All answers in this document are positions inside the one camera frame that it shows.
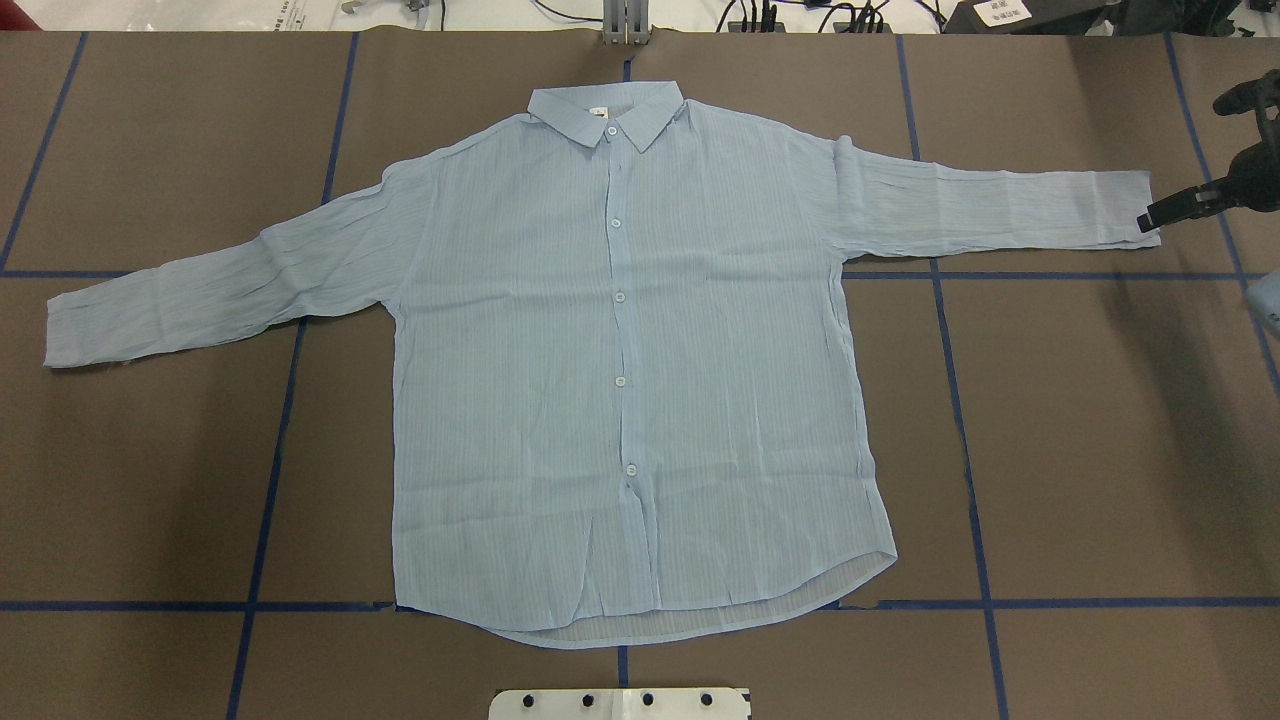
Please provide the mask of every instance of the white mounting plate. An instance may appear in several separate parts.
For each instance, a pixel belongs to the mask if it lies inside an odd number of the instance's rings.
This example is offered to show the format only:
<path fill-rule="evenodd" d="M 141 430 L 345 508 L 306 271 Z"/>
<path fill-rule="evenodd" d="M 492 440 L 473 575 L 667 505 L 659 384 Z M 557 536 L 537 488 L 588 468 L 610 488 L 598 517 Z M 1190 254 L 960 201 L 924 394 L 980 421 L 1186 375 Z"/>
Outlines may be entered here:
<path fill-rule="evenodd" d="M 1280 337 L 1280 270 L 1253 283 L 1244 293 L 1253 314 L 1262 320 L 1262 327 Z"/>
<path fill-rule="evenodd" d="M 503 691 L 489 720 L 750 720 L 750 697 L 735 688 Z"/>

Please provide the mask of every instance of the striped shirt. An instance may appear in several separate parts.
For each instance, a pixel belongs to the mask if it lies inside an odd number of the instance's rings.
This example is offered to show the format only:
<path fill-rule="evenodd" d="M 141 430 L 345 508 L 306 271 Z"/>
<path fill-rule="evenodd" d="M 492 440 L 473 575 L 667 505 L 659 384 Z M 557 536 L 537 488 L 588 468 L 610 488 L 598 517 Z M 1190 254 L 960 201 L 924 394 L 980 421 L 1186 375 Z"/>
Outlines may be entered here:
<path fill-rule="evenodd" d="M 965 172 L 686 100 L 534 92 L 375 187 L 49 301 L 45 364 L 379 302 L 401 605 L 526 643 L 785 620 L 897 557 L 841 288 L 864 254 L 1158 245 L 1142 172 Z"/>

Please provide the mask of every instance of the brown table surface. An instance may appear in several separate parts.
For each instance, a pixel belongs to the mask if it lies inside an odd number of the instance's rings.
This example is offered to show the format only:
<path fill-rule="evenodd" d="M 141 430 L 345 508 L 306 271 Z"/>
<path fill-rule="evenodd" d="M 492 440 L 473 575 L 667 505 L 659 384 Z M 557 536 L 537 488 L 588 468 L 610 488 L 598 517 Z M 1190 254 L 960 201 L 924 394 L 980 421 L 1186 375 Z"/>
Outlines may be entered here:
<path fill-rule="evenodd" d="M 45 300 L 253 237 L 520 113 L 686 96 L 961 168 L 1257 141 L 1280 41 L 0 33 L 0 716 L 483 719 L 526 687 L 732 685 L 755 717 L 1280 716 L 1280 382 L 1245 282 L 1280 217 L 1135 252 L 867 259 L 845 290 L 901 560 L 827 609 L 559 652 L 397 612 L 392 319 L 41 368 Z M 511 602 L 520 602 L 512 597 Z"/>

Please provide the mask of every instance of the shirt collar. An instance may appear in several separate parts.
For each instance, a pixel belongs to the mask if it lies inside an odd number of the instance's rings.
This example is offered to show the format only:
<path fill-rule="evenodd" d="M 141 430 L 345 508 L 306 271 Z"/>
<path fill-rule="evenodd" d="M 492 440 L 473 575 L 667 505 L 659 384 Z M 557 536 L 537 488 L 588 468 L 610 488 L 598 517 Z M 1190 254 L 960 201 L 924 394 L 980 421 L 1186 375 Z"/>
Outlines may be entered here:
<path fill-rule="evenodd" d="M 589 111 L 613 105 L 631 105 L 631 109 L 609 119 Z M 529 99 L 529 114 L 588 147 L 595 147 L 613 122 L 644 152 L 684 105 L 685 96 L 675 82 L 618 82 L 535 90 Z"/>

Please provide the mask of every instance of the light blue shirt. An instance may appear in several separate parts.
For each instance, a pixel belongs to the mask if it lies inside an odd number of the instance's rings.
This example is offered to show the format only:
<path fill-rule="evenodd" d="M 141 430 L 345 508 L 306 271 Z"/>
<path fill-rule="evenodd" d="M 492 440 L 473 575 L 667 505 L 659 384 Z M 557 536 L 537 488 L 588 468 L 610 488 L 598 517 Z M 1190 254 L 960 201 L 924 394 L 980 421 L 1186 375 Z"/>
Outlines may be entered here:
<path fill-rule="evenodd" d="M 540 90 L 252 242 L 50 300 L 45 364 L 380 302 L 397 601 L 539 646 L 671 641 L 800 615 L 897 557 L 846 259 L 1148 247 L 1149 201 L 1146 173 L 886 158 L 673 82 Z"/>

